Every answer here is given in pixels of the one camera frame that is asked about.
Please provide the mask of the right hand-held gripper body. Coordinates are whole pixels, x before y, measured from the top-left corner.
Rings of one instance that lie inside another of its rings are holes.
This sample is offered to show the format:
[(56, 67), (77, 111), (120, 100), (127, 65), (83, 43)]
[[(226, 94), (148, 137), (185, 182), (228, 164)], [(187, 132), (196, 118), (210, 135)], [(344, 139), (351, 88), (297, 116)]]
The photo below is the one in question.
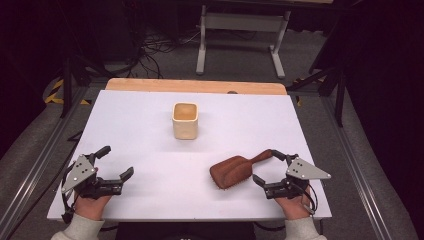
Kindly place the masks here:
[(287, 162), (286, 177), (280, 182), (264, 185), (267, 199), (289, 198), (302, 196), (306, 193), (311, 180), (330, 179), (331, 175), (324, 170), (308, 163), (297, 154), (285, 155), (280, 160)]

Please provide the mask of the aluminium rail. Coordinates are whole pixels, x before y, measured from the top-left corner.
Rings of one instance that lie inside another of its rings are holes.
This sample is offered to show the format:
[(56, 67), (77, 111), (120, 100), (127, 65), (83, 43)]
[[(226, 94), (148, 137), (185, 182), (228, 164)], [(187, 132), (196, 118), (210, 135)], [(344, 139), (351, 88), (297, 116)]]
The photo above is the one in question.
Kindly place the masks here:
[(342, 146), (348, 170), (354, 181), (355, 187), (365, 208), (365, 211), (368, 215), (368, 218), (371, 222), (372, 228), (376, 234), (377, 239), (393, 240), (392, 235), (390, 234), (389, 229), (382, 217), (374, 193), (364, 174), (360, 170), (356, 156), (353, 153), (353, 149), (350, 145), (350, 141), (346, 135), (346, 132), (342, 127), (338, 125), (338, 122), (335, 118), (332, 101), (329, 98), (324, 97), (321, 99), (321, 102), (326, 111), (326, 114), (330, 118), (330, 122)]
[(6, 240), (88, 87), (78, 87), (64, 117), (59, 105), (47, 108), (24, 130), (0, 160), (0, 240)]

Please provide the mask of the white metal desk frame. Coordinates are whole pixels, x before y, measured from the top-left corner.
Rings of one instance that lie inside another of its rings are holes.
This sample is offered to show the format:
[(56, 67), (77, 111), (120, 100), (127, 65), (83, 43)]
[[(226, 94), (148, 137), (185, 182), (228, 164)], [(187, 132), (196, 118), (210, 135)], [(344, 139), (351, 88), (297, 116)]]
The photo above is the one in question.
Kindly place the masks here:
[(202, 75), (205, 70), (207, 29), (273, 32), (276, 34), (276, 40), (273, 45), (269, 46), (269, 51), (276, 75), (278, 78), (283, 79), (286, 74), (280, 59), (279, 51), (290, 16), (290, 11), (285, 11), (281, 16), (216, 13), (210, 12), (207, 6), (203, 5), (200, 16), (200, 45), (198, 49), (196, 73)]

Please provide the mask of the cream square cup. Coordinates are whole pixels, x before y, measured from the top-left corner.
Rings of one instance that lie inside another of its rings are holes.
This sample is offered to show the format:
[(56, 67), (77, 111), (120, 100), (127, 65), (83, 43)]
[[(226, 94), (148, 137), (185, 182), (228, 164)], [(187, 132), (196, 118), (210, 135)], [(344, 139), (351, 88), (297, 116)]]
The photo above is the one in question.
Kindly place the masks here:
[(198, 106), (195, 103), (178, 102), (172, 113), (174, 137), (194, 140), (198, 136)]

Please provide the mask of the person's left hand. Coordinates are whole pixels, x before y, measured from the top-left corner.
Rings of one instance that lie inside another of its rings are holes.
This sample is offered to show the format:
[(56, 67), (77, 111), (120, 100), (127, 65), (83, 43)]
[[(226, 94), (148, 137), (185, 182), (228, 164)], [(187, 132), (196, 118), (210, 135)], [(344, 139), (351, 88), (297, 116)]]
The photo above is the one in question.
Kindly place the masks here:
[(110, 199), (111, 196), (102, 196), (98, 199), (78, 197), (75, 200), (75, 213), (90, 220), (100, 221)]

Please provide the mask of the black metal stand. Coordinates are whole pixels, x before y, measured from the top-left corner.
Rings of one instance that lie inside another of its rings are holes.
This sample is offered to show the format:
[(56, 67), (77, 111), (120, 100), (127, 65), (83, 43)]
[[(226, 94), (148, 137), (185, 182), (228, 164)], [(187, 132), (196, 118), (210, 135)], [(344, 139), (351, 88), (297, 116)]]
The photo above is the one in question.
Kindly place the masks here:
[(78, 86), (87, 87), (90, 82), (90, 74), (88, 68), (91, 68), (101, 77), (108, 79), (114, 78), (115, 75), (107, 71), (104, 67), (88, 60), (85, 57), (76, 54), (69, 54), (63, 59), (63, 80), (64, 80), (64, 103), (61, 117), (64, 118), (71, 110), (73, 105), (72, 82), (75, 81)]
[(321, 70), (317, 73), (312, 74), (311, 76), (294, 82), (292, 85), (288, 86), (286, 90), (288, 92), (297, 91), (313, 82), (318, 81), (319, 79), (324, 79), (321, 85), (318, 87), (318, 94), (320, 96), (329, 97), (330, 94), (336, 89), (336, 100), (334, 107), (334, 117), (339, 127), (343, 126), (342, 123), (342, 113), (343, 113), (343, 104), (344, 104), (344, 95), (346, 80), (344, 73), (341, 67), (330, 67), (324, 70)]

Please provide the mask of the person's right hand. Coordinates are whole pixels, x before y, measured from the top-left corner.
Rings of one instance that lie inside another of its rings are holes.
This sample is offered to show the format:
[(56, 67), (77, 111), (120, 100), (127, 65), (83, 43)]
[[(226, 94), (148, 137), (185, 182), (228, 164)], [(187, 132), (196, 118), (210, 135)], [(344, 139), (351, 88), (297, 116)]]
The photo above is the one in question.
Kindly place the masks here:
[(275, 198), (275, 201), (282, 208), (287, 220), (298, 220), (311, 215), (308, 210), (310, 200), (306, 195), (297, 196), (292, 199)]

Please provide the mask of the yellow black hazard tape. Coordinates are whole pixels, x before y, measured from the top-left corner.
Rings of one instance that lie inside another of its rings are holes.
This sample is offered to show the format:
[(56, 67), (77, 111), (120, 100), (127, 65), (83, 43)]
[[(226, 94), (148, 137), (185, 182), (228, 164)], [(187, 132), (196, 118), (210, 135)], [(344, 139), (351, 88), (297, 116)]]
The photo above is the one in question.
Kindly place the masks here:
[(53, 87), (51, 88), (50, 93), (45, 98), (44, 102), (46, 104), (48, 104), (48, 103), (64, 104), (64, 100), (62, 98), (58, 98), (57, 97), (57, 94), (58, 94), (60, 88), (63, 85), (64, 85), (64, 80), (63, 79), (57, 80), (54, 83)]

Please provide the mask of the brown wooden hairbrush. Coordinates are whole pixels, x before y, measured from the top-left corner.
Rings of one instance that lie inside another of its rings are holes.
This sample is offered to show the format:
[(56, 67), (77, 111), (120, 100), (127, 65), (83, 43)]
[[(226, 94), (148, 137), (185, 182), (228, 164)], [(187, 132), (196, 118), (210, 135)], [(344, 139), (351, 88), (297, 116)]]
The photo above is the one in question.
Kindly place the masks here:
[(237, 155), (210, 167), (210, 175), (220, 189), (228, 189), (248, 179), (253, 174), (253, 165), (272, 157), (267, 149), (252, 159)]

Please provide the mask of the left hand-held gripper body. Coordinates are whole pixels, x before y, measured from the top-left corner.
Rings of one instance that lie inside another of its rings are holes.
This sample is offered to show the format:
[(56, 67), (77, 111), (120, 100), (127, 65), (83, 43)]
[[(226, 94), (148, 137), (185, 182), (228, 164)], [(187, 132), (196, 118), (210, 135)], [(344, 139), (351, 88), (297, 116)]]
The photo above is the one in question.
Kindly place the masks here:
[(105, 180), (97, 176), (95, 160), (103, 154), (92, 153), (80, 155), (65, 171), (62, 179), (61, 194), (68, 200), (72, 192), (82, 198), (98, 199), (102, 196), (120, 195), (124, 183), (124, 175), (118, 179)]

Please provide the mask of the person's dark clothing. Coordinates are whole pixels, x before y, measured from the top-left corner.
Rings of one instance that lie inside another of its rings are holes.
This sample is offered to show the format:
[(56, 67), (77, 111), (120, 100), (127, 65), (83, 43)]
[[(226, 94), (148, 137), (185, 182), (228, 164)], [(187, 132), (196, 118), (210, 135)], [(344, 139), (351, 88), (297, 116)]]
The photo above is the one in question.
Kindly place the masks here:
[(115, 240), (256, 240), (251, 222), (120, 223)]

